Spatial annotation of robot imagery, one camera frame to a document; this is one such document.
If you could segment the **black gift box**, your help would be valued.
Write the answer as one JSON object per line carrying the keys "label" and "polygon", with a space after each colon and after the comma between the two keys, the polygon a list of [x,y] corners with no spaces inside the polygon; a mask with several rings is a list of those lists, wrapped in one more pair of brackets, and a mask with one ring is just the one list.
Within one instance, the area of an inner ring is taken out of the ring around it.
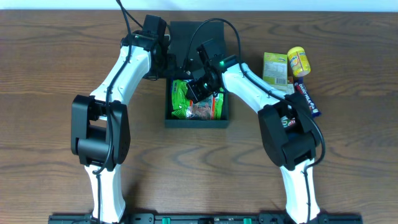
{"label": "black gift box", "polygon": [[[189,59],[198,63],[199,68],[203,63],[197,53],[197,48],[207,40],[213,39],[216,48],[225,53],[224,24],[222,22],[209,22],[202,25],[201,22],[172,21],[170,23],[172,43],[169,52],[176,55],[177,65],[181,67],[186,55],[187,47],[190,47]],[[166,81],[165,91],[165,127],[167,128],[218,128],[224,129],[229,125],[229,99],[224,96],[221,118],[219,120],[178,119],[172,116],[172,82],[173,78]]]}

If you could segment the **purple Dairy Milk bar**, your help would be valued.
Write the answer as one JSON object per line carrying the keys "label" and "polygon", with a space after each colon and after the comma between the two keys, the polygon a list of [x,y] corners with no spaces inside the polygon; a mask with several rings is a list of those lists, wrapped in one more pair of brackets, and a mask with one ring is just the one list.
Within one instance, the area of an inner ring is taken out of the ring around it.
{"label": "purple Dairy Milk bar", "polygon": [[320,116],[322,113],[316,106],[312,97],[310,96],[310,94],[307,90],[307,87],[304,84],[303,77],[300,77],[300,78],[294,80],[294,88],[297,92],[302,94],[304,96],[304,98],[306,99],[308,107],[311,111],[312,117],[315,118],[315,117]]}

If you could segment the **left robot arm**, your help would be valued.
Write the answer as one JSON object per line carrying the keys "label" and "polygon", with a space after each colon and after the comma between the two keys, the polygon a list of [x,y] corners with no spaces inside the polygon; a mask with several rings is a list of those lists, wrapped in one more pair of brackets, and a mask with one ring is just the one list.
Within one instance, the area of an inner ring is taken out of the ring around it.
{"label": "left robot arm", "polygon": [[121,165],[131,143],[127,106],[144,78],[175,69],[168,53],[167,23],[147,15],[142,29],[128,30],[116,63],[90,95],[72,102],[71,151],[91,182],[94,209],[90,223],[120,223],[126,209],[121,187]]}

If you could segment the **light green carton box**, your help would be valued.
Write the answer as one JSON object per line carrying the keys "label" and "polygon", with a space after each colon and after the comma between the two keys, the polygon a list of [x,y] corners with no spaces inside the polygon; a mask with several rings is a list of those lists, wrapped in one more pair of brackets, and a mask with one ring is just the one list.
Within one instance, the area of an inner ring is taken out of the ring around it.
{"label": "light green carton box", "polygon": [[265,52],[262,78],[270,85],[286,89],[287,56],[285,54]]}

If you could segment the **yellow plastic jar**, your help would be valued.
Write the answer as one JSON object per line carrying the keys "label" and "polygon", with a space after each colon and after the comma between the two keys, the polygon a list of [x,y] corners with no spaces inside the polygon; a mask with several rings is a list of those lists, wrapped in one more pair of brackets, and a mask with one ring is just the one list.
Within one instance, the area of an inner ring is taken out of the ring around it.
{"label": "yellow plastic jar", "polygon": [[291,48],[287,52],[287,57],[294,77],[304,77],[311,72],[311,66],[304,48]]}

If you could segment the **green red KitKat bar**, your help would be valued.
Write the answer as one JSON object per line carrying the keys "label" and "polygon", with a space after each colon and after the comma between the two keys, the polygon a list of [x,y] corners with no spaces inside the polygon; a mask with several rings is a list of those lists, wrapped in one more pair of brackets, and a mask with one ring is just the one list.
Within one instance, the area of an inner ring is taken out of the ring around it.
{"label": "green red KitKat bar", "polygon": [[284,116],[283,118],[281,118],[281,122],[284,128],[288,128],[295,124],[295,118],[288,118]]}

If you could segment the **brown and white carton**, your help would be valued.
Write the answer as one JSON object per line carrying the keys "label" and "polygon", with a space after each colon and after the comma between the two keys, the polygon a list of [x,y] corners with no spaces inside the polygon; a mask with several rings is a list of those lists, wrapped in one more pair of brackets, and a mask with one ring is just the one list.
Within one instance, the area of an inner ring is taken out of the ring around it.
{"label": "brown and white carton", "polygon": [[294,88],[294,79],[293,77],[288,76],[287,77],[287,88],[286,88],[286,93],[288,95],[291,95],[295,93],[295,88]]}

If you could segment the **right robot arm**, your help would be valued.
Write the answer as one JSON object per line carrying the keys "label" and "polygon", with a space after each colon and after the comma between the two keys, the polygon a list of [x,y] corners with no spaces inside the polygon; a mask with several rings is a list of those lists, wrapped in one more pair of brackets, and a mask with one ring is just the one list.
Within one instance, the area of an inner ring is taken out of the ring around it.
{"label": "right robot arm", "polygon": [[313,186],[315,151],[323,142],[306,99],[280,91],[258,77],[238,57],[227,57],[210,39],[197,48],[204,74],[187,85],[187,98],[203,101],[220,90],[238,96],[259,119],[262,143],[280,168],[286,212],[295,223],[310,223],[320,213]]}

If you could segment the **green snack mix bag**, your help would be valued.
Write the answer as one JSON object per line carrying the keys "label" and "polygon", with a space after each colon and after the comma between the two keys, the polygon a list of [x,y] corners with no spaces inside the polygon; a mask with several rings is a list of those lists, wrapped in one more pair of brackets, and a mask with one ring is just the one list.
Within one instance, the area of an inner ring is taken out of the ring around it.
{"label": "green snack mix bag", "polygon": [[185,80],[174,80],[171,89],[172,112],[177,119],[219,120],[223,110],[224,94],[209,96],[201,102],[193,103],[186,98],[188,92]]}

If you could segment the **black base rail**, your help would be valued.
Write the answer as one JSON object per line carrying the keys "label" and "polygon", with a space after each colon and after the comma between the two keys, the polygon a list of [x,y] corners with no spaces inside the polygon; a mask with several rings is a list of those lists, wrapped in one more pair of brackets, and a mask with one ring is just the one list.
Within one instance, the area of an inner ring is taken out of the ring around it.
{"label": "black base rail", "polygon": [[[154,215],[135,213],[122,218],[123,224],[288,224],[294,221],[284,213],[258,215]],[[362,224],[359,215],[319,214],[313,224]]]}

